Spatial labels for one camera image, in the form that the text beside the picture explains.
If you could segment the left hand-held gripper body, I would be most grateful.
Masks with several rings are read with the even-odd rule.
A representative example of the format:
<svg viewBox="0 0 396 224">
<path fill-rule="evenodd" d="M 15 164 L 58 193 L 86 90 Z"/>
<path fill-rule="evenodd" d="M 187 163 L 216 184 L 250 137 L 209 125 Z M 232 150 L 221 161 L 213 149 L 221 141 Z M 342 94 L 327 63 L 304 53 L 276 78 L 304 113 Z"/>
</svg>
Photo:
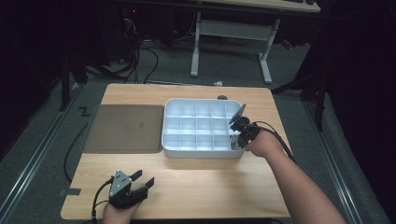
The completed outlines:
<svg viewBox="0 0 396 224">
<path fill-rule="evenodd" d="M 117 170 L 109 191 L 109 203 L 118 209 L 128 209 L 146 200 L 145 190 L 131 190 L 133 183 L 130 175 Z"/>
</svg>

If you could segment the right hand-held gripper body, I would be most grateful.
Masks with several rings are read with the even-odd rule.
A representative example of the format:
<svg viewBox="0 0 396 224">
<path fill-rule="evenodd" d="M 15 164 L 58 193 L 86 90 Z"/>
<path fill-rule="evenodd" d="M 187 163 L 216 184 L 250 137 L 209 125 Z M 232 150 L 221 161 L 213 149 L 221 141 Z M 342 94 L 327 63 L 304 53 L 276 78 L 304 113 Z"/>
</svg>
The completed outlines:
<svg viewBox="0 0 396 224">
<path fill-rule="evenodd" d="M 239 132 L 238 140 L 244 141 L 247 146 L 250 141 L 256 138 L 260 129 L 257 125 L 252 124 L 248 117 L 243 116 L 245 108 L 246 104 L 242 104 L 232 116 L 229 124 L 233 132 Z"/>
</svg>

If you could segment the white compartment storage box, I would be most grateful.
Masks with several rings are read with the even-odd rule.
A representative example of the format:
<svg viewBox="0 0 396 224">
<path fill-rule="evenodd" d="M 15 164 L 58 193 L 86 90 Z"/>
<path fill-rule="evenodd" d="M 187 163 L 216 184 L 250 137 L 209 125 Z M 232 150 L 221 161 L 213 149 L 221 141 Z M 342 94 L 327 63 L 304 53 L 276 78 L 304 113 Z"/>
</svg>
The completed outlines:
<svg viewBox="0 0 396 224">
<path fill-rule="evenodd" d="M 231 148 L 229 121 L 241 104 L 235 100 L 173 98 L 164 107 L 162 146 L 168 158 L 239 159 Z"/>
</svg>

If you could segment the person's right hand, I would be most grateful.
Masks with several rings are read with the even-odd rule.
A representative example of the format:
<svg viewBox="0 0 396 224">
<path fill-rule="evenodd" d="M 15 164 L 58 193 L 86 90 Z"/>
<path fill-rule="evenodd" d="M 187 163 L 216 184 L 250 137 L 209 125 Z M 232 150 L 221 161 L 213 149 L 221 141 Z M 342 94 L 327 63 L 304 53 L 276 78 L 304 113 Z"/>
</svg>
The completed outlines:
<svg viewBox="0 0 396 224">
<path fill-rule="evenodd" d="M 265 159 L 283 152 L 276 137 L 266 131 L 260 131 L 256 138 L 248 143 L 245 150 Z"/>
</svg>

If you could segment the person's left hand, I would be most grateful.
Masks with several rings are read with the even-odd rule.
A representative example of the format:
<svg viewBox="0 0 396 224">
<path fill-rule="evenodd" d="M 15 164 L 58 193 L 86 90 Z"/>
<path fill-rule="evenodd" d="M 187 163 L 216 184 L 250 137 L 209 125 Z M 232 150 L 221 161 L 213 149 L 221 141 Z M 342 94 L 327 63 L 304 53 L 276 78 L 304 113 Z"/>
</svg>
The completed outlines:
<svg viewBox="0 0 396 224">
<path fill-rule="evenodd" d="M 141 203 L 138 203 L 128 209 L 118 209 L 107 203 L 103 211 L 103 224 L 130 224 L 134 213 L 137 211 Z"/>
</svg>

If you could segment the brown flat lid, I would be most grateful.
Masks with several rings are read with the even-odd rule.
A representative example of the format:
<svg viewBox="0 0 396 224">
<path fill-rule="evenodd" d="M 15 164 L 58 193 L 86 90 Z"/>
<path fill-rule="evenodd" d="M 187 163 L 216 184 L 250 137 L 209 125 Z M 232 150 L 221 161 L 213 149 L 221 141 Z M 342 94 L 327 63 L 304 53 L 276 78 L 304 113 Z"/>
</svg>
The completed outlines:
<svg viewBox="0 0 396 224">
<path fill-rule="evenodd" d="M 162 105 L 99 105 L 83 151 L 93 154 L 150 154 L 162 150 Z"/>
</svg>

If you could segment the black metal stand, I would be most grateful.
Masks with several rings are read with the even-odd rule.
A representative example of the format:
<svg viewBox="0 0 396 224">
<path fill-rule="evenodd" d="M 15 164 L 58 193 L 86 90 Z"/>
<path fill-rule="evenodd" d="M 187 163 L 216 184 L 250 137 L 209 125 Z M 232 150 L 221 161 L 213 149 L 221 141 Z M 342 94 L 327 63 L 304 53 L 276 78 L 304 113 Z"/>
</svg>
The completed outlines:
<svg viewBox="0 0 396 224">
<path fill-rule="evenodd" d="M 70 76 L 78 84 L 85 84 L 88 81 L 88 76 L 85 72 L 85 65 L 82 58 L 78 54 L 68 54 L 62 61 L 62 98 L 61 111 L 65 111 L 70 102 Z"/>
<path fill-rule="evenodd" d="M 272 90 L 272 94 L 280 94 L 288 90 L 300 90 L 302 101 L 316 101 L 314 122 L 323 131 L 322 117 L 325 109 L 326 73 L 319 63 L 304 61 L 293 81 Z"/>
</svg>

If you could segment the white-legged desk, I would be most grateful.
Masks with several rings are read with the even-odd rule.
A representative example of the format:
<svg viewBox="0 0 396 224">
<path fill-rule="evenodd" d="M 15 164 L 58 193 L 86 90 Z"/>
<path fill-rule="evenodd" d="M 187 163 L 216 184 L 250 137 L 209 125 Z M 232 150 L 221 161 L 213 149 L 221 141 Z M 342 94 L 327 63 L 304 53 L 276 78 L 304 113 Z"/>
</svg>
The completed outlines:
<svg viewBox="0 0 396 224">
<path fill-rule="evenodd" d="M 275 12 L 276 16 L 271 24 L 252 24 L 237 21 L 225 21 L 219 19 L 203 19 L 200 12 L 195 14 L 195 37 L 194 49 L 191 59 L 191 76 L 199 74 L 200 62 L 200 39 L 202 35 L 219 36 L 246 40 L 263 41 L 266 46 L 263 52 L 258 54 L 262 70 L 263 80 L 267 84 L 272 83 L 272 77 L 268 68 L 267 57 L 273 45 L 280 15 L 282 13 L 302 13 L 303 15 L 319 14 L 321 8 L 316 0 L 197 0 L 198 6 L 217 4 L 237 9 L 264 9 Z"/>
</svg>

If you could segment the metal floor rail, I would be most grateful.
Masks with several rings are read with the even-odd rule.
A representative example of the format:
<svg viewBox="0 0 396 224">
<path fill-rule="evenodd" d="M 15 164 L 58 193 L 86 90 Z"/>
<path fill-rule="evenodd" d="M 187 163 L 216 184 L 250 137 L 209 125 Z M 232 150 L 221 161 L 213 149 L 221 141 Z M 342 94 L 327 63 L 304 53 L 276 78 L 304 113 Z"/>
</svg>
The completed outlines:
<svg viewBox="0 0 396 224">
<path fill-rule="evenodd" d="M 0 224 L 6 224 L 22 195 L 47 155 L 70 105 L 83 90 L 71 86 L 69 102 L 62 104 L 62 90 L 56 87 L 51 97 L 28 120 L 20 137 L 0 161 Z"/>
<path fill-rule="evenodd" d="M 332 154 L 330 145 L 323 131 L 321 131 L 316 124 L 314 107 L 309 102 L 302 102 L 302 105 L 320 142 L 324 159 L 328 165 L 329 172 L 332 177 L 332 182 L 334 183 L 340 202 L 343 205 L 349 224 L 362 224 L 361 215 L 352 198 L 349 187 L 347 186 L 347 182 L 343 178 L 341 170 Z"/>
</svg>

